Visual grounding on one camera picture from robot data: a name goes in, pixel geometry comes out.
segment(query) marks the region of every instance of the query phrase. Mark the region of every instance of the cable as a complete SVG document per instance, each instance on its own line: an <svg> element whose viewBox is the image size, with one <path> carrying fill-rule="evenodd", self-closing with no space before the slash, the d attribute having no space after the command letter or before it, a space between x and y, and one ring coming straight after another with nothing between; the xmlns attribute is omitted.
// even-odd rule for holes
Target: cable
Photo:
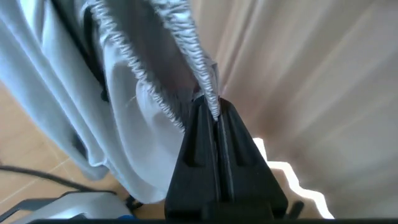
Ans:
<svg viewBox="0 0 398 224"><path fill-rule="evenodd" d="M70 180L64 179L62 177L58 177L56 175L48 174L48 173L45 173L42 171L26 169L26 168L21 168L21 167L14 167L14 166L0 166L0 170L9 171L9 172L17 172L20 174L33 175L36 177L54 181L58 184L62 184L67 187L77 189L81 192L97 192L96 189L92 189L91 187L87 187L87 186L78 184L76 182L72 182Z"/></svg>

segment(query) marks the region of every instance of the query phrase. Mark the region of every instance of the beige curtain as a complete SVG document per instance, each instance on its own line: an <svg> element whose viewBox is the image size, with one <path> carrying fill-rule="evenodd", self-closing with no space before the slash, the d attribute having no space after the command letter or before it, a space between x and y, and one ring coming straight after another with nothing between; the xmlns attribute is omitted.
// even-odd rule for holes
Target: beige curtain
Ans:
<svg viewBox="0 0 398 224"><path fill-rule="evenodd" d="M336 218L398 216L398 1L192 0L220 90Z"/></svg>

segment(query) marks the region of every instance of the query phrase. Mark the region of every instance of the cloth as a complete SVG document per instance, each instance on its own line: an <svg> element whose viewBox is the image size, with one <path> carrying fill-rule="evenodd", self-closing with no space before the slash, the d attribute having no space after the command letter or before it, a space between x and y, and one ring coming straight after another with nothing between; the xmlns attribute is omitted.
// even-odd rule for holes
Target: cloth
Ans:
<svg viewBox="0 0 398 224"><path fill-rule="evenodd" d="M110 170L144 203L167 193L192 99L205 94L213 115L219 113L216 67L194 30L181 35L193 25L187 6L75 1L63 12L66 7L52 1L0 6L0 66L6 69L0 79L87 177L100 179ZM93 15L88 30L86 9ZM171 20L181 12L183 18ZM100 97L104 87L109 103Z"/></svg>

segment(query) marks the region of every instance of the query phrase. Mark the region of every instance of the clothing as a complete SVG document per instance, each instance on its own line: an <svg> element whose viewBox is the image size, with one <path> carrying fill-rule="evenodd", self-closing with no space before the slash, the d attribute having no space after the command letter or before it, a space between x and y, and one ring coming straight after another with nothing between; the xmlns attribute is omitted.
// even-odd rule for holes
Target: clothing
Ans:
<svg viewBox="0 0 398 224"><path fill-rule="evenodd" d="M60 2L0 6L0 79L87 177L110 170L141 202L162 200L190 103L205 94L219 113L187 2Z"/></svg>

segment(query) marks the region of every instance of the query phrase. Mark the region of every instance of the wooden floor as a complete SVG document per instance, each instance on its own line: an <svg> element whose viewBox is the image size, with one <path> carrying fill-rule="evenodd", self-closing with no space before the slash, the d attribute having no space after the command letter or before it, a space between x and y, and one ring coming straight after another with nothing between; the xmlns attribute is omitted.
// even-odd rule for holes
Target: wooden floor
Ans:
<svg viewBox="0 0 398 224"><path fill-rule="evenodd" d="M117 191L121 198L128 196L126 190L110 174L97 182L84 178L68 156L37 129L2 83L0 83L0 164L41 170L97 189ZM298 196L289 191L283 174L277 170L275 174L289 200L295 200ZM57 197L73 190L47 180L9 172L0 172L0 180L0 214L25 198ZM316 210L314 206L314 203L309 202L302 217L319 217L319 214L314 212ZM6 223L26 214L27 212L17 212L8 218ZM145 205L136 215L139 218L163 218L163 203Z"/></svg>

